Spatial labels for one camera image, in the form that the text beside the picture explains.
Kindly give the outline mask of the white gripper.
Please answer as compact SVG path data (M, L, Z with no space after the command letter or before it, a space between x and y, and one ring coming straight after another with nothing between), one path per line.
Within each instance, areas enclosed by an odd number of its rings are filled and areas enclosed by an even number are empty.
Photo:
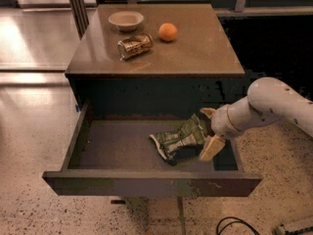
M232 104L224 105L217 110L201 108L200 112L211 119L211 129L216 134L206 137L199 155L202 162L210 162L224 148L226 143L224 139L232 139L244 133L243 108Z

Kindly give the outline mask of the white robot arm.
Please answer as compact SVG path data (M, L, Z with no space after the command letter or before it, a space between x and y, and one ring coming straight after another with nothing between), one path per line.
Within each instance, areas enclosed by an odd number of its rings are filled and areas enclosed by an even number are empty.
M244 134L250 128L261 127L285 118L305 133L313 136L313 102L302 97L287 84L274 77L256 79L247 95L233 103L202 108L210 119L212 137L207 137L200 154L202 162L211 161L227 140Z

